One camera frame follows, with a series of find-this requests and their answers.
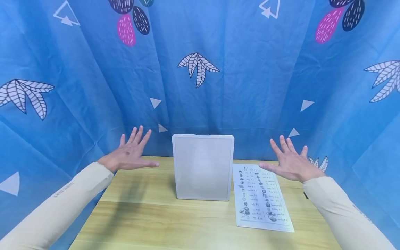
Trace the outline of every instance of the white leaf print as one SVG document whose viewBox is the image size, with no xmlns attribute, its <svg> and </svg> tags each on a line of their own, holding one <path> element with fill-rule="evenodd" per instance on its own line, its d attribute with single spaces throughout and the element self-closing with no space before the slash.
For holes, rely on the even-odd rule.
<svg viewBox="0 0 400 250">
<path fill-rule="evenodd" d="M 2 103 L 0 103 L 0 107 L 7 104 L 8 102 L 11 102 L 11 98 L 9 96 L 7 96 L 6 99 Z"/>
<path fill-rule="evenodd" d="M 199 59 L 201 60 L 203 67 L 210 71 L 210 72 L 219 72 L 220 70 L 217 69 L 216 66 L 214 66 L 211 62 L 209 62 L 207 59 L 205 59 L 202 55 L 198 54 Z"/>
<path fill-rule="evenodd" d="M 397 66 L 399 66 L 400 61 L 381 62 L 381 63 L 375 64 L 375 65 L 372 65 L 371 67 L 366 68 L 365 71 L 381 73 L 385 68 L 387 68 L 388 66 L 390 66 L 392 64 L 397 64 Z"/>
<path fill-rule="evenodd" d="M 7 86 L 8 83 L 4 84 L 3 86 L 1 86 L 0 88 L 0 106 L 3 106 L 4 104 L 7 103 L 6 99 L 8 97 L 8 93 L 7 93 Z"/>
<path fill-rule="evenodd" d="M 317 158 L 317 159 L 315 160 L 315 162 L 314 162 L 314 166 L 318 167 L 319 164 L 320 164 L 320 159 Z"/>
<path fill-rule="evenodd" d="M 46 93 L 50 92 L 54 89 L 53 85 L 46 84 L 43 82 L 33 82 L 27 80 L 16 79 L 22 86 L 25 86 L 27 89 L 32 90 L 34 92 Z"/>
<path fill-rule="evenodd" d="M 196 88 L 200 87 L 204 79 L 206 77 L 206 69 L 204 68 L 204 64 L 197 64 L 197 80 L 196 80 Z"/>
<path fill-rule="evenodd" d="M 311 164 L 314 164 L 314 160 L 308 156 L 308 160 L 311 162 Z"/>
<path fill-rule="evenodd" d="M 385 68 L 376 78 L 374 84 L 372 87 L 376 87 L 379 84 L 383 83 L 387 79 L 391 78 L 399 69 L 399 65 L 397 63 L 393 63 L 389 65 L 387 68 Z"/>
<path fill-rule="evenodd" d="M 197 63 L 198 63 L 197 53 L 193 53 L 189 58 L 189 65 L 188 65 L 190 78 L 192 78 L 193 76 L 194 69 L 196 68 Z"/>
<path fill-rule="evenodd" d="M 46 102 L 41 93 L 33 92 L 28 88 L 24 88 L 26 95 L 28 96 L 33 108 L 35 109 L 38 116 L 44 120 L 47 114 Z"/>
<path fill-rule="evenodd" d="M 191 57 L 192 55 L 194 55 L 194 54 L 196 54 L 196 53 L 192 53 L 192 54 L 186 56 L 185 58 L 183 58 L 182 61 L 179 62 L 179 64 L 178 64 L 177 67 L 178 67 L 178 68 L 187 67 L 187 66 L 189 65 L 189 59 L 190 59 L 190 57 Z"/>
<path fill-rule="evenodd" d="M 22 86 L 16 80 L 12 80 L 8 83 L 7 93 L 15 106 L 26 114 L 25 92 Z"/>
<path fill-rule="evenodd" d="M 397 76 L 397 91 L 400 93 L 400 74 Z"/>
<path fill-rule="evenodd" d="M 321 166 L 320 166 L 320 170 L 325 172 L 327 167 L 328 167 L 328 156 L 326 156 L 324 158 L 324 160 L 322 161 Z"/>
<path fill-rule="evenodd" d="M 400 74 L 400 72 L 396 72 L 396 74 L 388 81 L 388 83 L 379 91 L 379 93 L 376 94 L 376 96 L 374 96 L 374 98 L 372 98 L 370 100 L 370 102 L 379 102 L 383 99 L 385 99 L 386 97 L 388 97 L 388 95 L 394 90 L 394 88 L 397 86 L 396 84 L 396 79 L 398 78 L 398 74 Z"/>
</svg>

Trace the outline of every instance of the wooden table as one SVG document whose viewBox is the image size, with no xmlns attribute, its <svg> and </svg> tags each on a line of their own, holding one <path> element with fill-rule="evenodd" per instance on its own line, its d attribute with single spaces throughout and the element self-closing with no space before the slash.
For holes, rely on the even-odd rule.
<svg viewBox="0 0 400 250">
<path fill-rule="evenodd" d="M 118 171 L 71 250 L 340 249 L 299 182 L 278 178 L 295 233 L 239 228 L 233 181 L 229 202 L 179 200 L 173 159 L 151 159 L 160 167 Z"/>
</svg>

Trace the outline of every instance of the hand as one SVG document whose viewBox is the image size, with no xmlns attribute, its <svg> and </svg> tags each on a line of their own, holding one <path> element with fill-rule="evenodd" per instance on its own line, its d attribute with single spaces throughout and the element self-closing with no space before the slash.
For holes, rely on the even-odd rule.
<svg viewBox="0 0 400 250">
<path fill-rule="evenodd" d="M 113 152 L 103 156 L 97 162 L 104 165 L 111 172 L 117 170 L 133 170 L 137 168 L 155 168 L 159 166 L 158 162 L 144 160 L 142 158 L 143 149 L 149 141 L 151 130 L 148 130 L 142 139 L 143 126 L 139 127 L 136 134 L 136 128 L 133 128 L 132 133 L 125 143 L 125 135 L 121 136 L 120 146 Z"/>
<path fill-rule="evenodd" d="M 262 162 L 259 166 L 265 170 L 274 172 L 275 174 L 282 176 L 289 180 L 298 180 L 305 182 L 314 178 L 326 176 L 325 173 L 316 168 L 307 160 L 307 146 L 303 147 L 301 154 L 299 155 L 294 149 L 292 141 L 287 138 L 286 144 L 283 136 L 279 137 L 280 146 L 282 151 L 276 145 L 273 139 L 270 139 L 271 147 L 278 157 L 279 165 L 275 166 L 266 162 Z"/>
</svg>

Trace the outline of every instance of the menu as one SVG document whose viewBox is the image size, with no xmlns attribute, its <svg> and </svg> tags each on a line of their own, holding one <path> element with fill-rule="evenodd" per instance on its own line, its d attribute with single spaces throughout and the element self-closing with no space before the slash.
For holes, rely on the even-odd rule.
<svg viewBox="0 0 400 250">
<path fill-rule="evenodd" d="M 252 164 L 233 164 L 236 225 L 294 232 L 278 179 Z"/>
</svg>

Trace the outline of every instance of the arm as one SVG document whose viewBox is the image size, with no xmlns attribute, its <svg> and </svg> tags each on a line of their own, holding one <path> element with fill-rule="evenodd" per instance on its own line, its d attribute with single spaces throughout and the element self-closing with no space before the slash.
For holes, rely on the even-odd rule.
<svg viewBox="0 0 400 250">
<path fill-rule="evenodd" d="M 323 171 L 307 160 L 307 146 L 297 154 L 292 141 L 280 136 L 280 146 L 273 139 L 271 147 L 279 165 L 260 163 L 260 167 L 289 180 L 303 183 L 303 189 L 320 211 L 344 250 L 396 250 L 389 240 L 350 201 L 346 193 Z"/>
<path fill-rule="evenodd" d="M 113 177 L 103 165 L 90 164 L 9 232 L 0 249 L 48 249 Z"/>
<path fill-rule="evenodd" d="M 158 167 L 158 162 L 144 160 L 143 149 L 151 130 L 142 139 L 143 127 L 133 129 L 128 142 L 121 136 L 120 146 L 79 172 L 68 184 L 55 192 L 11 232 L 0 240 L 1 250 L 48 249 L 72 224 L 85 206 L 110 185 L 119 169 Z"/>
<path fill-rule="evenodd" d="M 307 180 L 303 189 L 343 250 L 396 250 L 330 177 Z"/>
</svg>

